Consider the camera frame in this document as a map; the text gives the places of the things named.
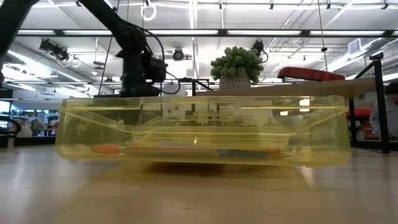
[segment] security camera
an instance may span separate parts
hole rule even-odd
[[[184,53],[182,52],[182,49],[175,49],[173,53],[173,60],[181,61],[183,59],[184,59]]]
[[[372,56],[369,57],[369,59],[370,59],[371,61],[374,61],[374,60],[381,60],[381,59],[383,59],[383,58],[384,58],[384,53],[383,53],[383,52],[380,52],[380,53],[378,53],[378,54],[376,54],[376,55],[372,55]]]

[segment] orange object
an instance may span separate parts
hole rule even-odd
[[[90,150],[94,153],[104,155],[117,155],[120,153],[120,146],[115,144],[104,144],[100,146],[91,146]]]

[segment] fluorescent light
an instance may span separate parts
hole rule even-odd
[[[55,35],[54,30],[19,30],[18,35]]]
[[[34,4],[32,7],[39,9],[54,8],[54,7],[76,7],[76,3],[63,4]]]
[[[193,19],[193,2],[189,0],[189,26],[194,29],[194,19]]]
[[[325,30],[323,35],[383,35],[383,30]],[[321,35],[320,30],[310,31],[310,35]]]
[[[300,35],[300,30],[228,30],[228,35]]]
[[[217,35],[218,30],[150,30],[155,35]]]
[[[389,80],[393,80],[395,78],[398,78],[398,73],[393,73],[390,75],[383,75],[383,81],[389,81]]]
[[[310,106],[310,99],[300,100],[300,106]]]
[[[65,35],[112,35],[109,30],[63,30]]]

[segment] red chair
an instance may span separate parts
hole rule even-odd
[[[344,76],[337,73],[297,67],[282,68],[278,73],[278,78],[281,78],[283,82],[285,82],[286,78],[299,78],[318,82],[345,79]]]

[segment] ceiling light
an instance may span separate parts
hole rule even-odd
[[[323,35],[383,35],[383,30],[324,30]],[[322,35],[320,30],[310,31],[310,35]]]
[[[53,8],[53,7],[74,7],[76,3],[63,3],[63,4],[34,4],[32,7],[34,8]]]
[[[54,30],[19,30],[18,35],[55,35]]]
[[[112,35],[109,30],[63,30],[65,35]]]
[[[383,75],[383,81],[389,81],[398,78],[398,73],[393,73],[390,75]]]
[[[150,30],[155,35],[217,35],[218,30]]]
[[[7,101],[7,100],[19,100],[17,98],[0,98],[1,101]]]
[[[228,35],[300,35],[300,30],[228,30]]]

